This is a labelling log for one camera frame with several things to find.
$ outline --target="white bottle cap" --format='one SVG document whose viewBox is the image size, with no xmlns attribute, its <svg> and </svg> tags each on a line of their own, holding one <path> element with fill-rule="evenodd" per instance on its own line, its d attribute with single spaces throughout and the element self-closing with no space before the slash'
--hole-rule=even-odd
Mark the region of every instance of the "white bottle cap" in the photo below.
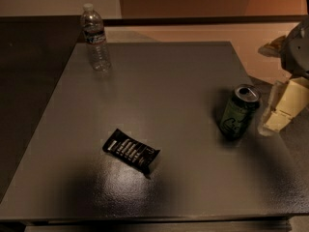
<svg viewBox="0 0 309 232">
<path fill-rule="evenodd" d="M 84 11 L 85 12 L 91 12 L 94 9 L 93 4 L 84 4 Z"/>
</svg>

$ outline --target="clear plastic bottle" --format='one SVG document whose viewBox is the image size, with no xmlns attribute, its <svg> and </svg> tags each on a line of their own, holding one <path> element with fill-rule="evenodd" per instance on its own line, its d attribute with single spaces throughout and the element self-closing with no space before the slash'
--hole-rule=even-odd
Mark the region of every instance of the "clear plastic bottle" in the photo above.
<svg viewBox="0 0 309 232">
<path fill-rule="evenodd" d="M 95 71 L 108 72 L 111 67 L 103 21 L 92 4 L 84 4 L 84 13 L 80 17 L 89 60 Z"/>
</svg>

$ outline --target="wall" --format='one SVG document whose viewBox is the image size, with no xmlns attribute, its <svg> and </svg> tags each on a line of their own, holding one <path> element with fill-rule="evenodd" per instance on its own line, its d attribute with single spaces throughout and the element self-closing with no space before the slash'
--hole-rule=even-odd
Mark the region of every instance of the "wall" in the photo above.
<svg viewBox="0 0 309 232">
<path fill-rule="evenodd" d="M 0 0 L 0 16 L 80 15 L 86 2 L 103 18 L 306 14 L 305 0 Z"/>
</svg>

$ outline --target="can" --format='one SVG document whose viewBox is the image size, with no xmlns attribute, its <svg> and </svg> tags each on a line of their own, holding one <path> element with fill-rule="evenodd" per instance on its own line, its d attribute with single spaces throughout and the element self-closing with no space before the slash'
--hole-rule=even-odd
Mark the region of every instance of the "can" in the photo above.
<svg viewBox="0 0 309 232">
<path fill-rule="evenodd" d="M 240 84 L 229 98 L 220 129 L 226 138 L 240 138 L 251 124 L 254 113 L 261 105 L 261 93 L 252 85 Z"/>
</svg>

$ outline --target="bottle label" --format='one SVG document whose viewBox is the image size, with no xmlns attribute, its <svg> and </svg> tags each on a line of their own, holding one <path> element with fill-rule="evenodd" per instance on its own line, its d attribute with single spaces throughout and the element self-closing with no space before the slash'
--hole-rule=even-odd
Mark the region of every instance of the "bottle label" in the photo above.
<svg viewBox="0 0 309 232">
<path fill-rule="evenodd" d="M 87 44 L 101 44 L 106 41 L 105 32 L 103 29 L 99 31 L 84 30 L 84 36 Z"/>
</svg>

